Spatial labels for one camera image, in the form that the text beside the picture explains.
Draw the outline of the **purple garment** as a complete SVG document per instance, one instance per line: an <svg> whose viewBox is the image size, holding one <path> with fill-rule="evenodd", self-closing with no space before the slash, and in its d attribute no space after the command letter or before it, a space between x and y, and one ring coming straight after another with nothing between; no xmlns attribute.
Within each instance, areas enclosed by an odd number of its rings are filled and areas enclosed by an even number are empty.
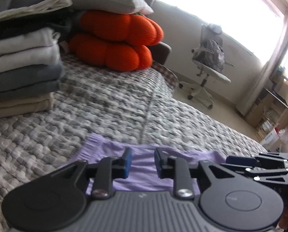
<svg viewBox="0 0 288 232"><path fill-rule="evenodd" d="M161 145L132 145L111 141L99 134L90 134L84 145L76 152L67 163L77 160L86 160L88 163L98 163L105 157L119 157L126 148L132 152L132 162L127 179L113 181L117 191L172 191L172 179L160 179L154 163L154 150L160 148L169 156L185 159L189 164L195 165L200 160L208 160L217 164L224 163L226 157L216 150L212 151L181 151L176 148Z"/></svg>

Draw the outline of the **stack of folded clothes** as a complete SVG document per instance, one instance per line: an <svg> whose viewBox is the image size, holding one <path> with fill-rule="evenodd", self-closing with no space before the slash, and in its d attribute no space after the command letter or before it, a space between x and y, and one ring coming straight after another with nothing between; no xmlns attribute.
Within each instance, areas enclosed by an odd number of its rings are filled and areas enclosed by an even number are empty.
<svg viewBox="0 0 288 232"><path fill-rule="evenodd" d="M71 0L44 0L0 12L0 118L49 111L61 87L59 39L71 27Z"/></svg>

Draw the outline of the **white shopping bag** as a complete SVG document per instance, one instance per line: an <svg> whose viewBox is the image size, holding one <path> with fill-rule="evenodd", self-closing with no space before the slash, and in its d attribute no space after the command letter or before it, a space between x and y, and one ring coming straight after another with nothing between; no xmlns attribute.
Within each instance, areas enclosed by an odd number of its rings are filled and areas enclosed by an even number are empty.
<svg viewBox="0 0 288 232"><path fill-rule="evenodd" d="M261 140L260 144L266 148L270 149L279 140L278 132L274 128L267 136Z"/></svg>

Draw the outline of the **wooden desk shelf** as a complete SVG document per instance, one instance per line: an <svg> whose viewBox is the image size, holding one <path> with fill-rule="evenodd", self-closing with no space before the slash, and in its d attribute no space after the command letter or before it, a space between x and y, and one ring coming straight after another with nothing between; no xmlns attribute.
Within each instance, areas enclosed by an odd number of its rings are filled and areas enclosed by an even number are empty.
<svg viewBox="0 0 288 232"><path fill-rule="evenodd" d="M271 151L281 150L288 144L288 77L279 67L255 100L245 116L256 129L256 140L264 142L269 135L277 137Z"/></svg>

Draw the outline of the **grey curtain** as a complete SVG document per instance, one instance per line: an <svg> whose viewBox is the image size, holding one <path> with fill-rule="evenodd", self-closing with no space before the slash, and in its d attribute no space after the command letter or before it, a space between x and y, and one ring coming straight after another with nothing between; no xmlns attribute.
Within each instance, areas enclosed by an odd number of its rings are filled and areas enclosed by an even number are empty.
<svg viewBox="0 0 288 232"><path fill-rule="evenodd" d="M236 110L242 115L245 116L253 103L256 101L261 90L265 87L272 73L278 68L281 64L285 53L288 50L288 9L285 12L283 20L283 29L279 37L279 41L270 57L269 61L264 65L261 72L257 77L252 81L250 86L247 88L243 96L240 98L236 104Z"/></svg>

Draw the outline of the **grey checkered bed quilt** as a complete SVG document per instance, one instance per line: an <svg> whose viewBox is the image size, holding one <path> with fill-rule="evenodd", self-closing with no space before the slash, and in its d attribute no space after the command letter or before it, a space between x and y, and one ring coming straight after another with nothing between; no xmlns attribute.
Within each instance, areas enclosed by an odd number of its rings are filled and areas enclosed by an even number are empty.
<svg viewBox="0 0 288 232"><path fill-rule="evenodd" d="M89 67L63 55L65 74L51 111L0 118L0 231L4 196L62 166L88 135L131 144L166 145L182 151L216 150L253 156L253 139L175 100L177 77L165 66L135 72Z"/></svg>

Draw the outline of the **lower orange pumpkin cushion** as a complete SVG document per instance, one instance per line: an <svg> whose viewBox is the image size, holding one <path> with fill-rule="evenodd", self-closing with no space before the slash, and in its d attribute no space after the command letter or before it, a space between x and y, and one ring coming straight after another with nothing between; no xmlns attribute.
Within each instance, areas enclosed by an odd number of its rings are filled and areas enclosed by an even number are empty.
<svg viewBox="0 0 288 232"><path fill-rule="evenodd" d="M151 51L146 46L112 43L88 34L74 35L68 48L80 61L90 66L118 72L145 70L153 63Z"/></svg>

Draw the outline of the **orange pumpkin cushion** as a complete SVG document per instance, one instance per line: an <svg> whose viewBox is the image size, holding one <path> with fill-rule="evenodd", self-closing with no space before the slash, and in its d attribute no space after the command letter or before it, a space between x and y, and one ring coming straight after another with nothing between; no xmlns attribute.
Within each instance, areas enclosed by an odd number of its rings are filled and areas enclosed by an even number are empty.
<svg viewBox="0 0 288 232"><path fill-rule="evenodd" d="M89 10L82 14L79 25L101 39L133 46L155 46L164 38L159 24L139 14L123 15Z"/></svg>
<svg viewBox="0 0 288 232"><path fill-rule="evenodd" d="M151 51L146 46L112 43L88 34L74 35L68 48L80 61L90 66L118 72L145 70L153 63Z"/></svg>

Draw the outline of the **white office chair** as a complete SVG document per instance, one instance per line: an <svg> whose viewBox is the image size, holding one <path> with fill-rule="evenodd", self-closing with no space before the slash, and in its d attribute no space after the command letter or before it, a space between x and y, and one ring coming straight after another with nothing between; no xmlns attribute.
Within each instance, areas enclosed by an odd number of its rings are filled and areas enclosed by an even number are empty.
<svg viewBox="0 0 288 232"><path fill-rule="evenodd" d="M222 28L219 25L216 24L202 25L199 47L192 49L193 54L192 62L199 69L199 73L196 76L197 77L204 76L204 78L199 86L184 81L179 82L180 89L184 87L186 88L188 87L190 89L191 93L187 96L188 100L192 100L194 98L202 98L209 103L207 106L208 109L212 109L214 107L212 95L205 89L208 79L211 77L225 84L231 83L231 80L225 75L223 75L223 72L219 73L202 63L204 52L210 52L210 50L203 47L203 41L207 39L215 39L218 42L218 44L223 48L223 39L221 37L222 33L223 33ZM232 64L227 62L226 60L225 65L232 66Z"/></svg>

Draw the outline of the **backpack on chair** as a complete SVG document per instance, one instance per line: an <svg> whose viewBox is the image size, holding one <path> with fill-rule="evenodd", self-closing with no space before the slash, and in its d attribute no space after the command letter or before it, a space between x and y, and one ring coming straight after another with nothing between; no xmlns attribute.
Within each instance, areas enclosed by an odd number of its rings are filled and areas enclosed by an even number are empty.
<svg viewBox="0 0 288 232"><path fill-rule="evenodd" d="M202 63L210 67L211 69L222 73L225 65L223 48L218 44L215 39L204 40L203 47L210 50L210 52L204 52Z"/></svg>

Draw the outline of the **upper orange pumpkin cushion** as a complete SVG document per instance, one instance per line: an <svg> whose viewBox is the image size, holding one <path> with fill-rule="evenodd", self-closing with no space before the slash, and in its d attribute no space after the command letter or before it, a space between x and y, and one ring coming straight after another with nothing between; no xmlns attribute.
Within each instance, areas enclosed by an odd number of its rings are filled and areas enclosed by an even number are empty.
<svg viewBox="0 0 288 232"><path fill-rule="evenodd" d="M159 24L139 14L123 15L89 10L82 14L79 25L101 39L133 46L155 46L164 38Z"/></svg>

